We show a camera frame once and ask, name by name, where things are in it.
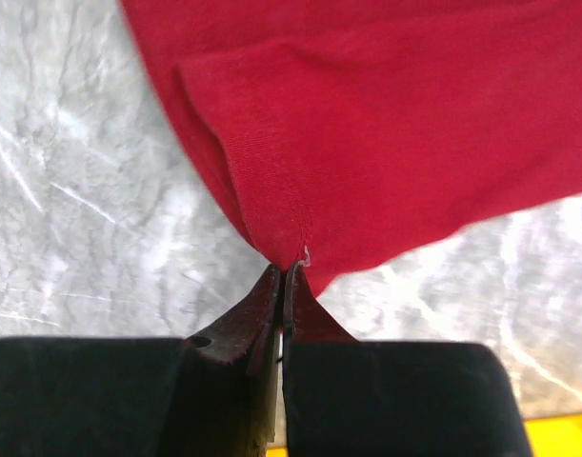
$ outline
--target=red cloth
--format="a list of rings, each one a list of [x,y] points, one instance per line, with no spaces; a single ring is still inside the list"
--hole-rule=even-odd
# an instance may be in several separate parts
[[[582,0],[123,0],[185,151],[316,292],[582,191]]]

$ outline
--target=gray marble veining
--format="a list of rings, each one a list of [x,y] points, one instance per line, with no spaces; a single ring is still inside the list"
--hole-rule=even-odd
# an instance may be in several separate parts
[[[113,0],[0,0],[0,336],[188,335],[266,264],[183,155]],[[582,410],[582,195],[321,299],[361,338],[488,344],[526,416]]]

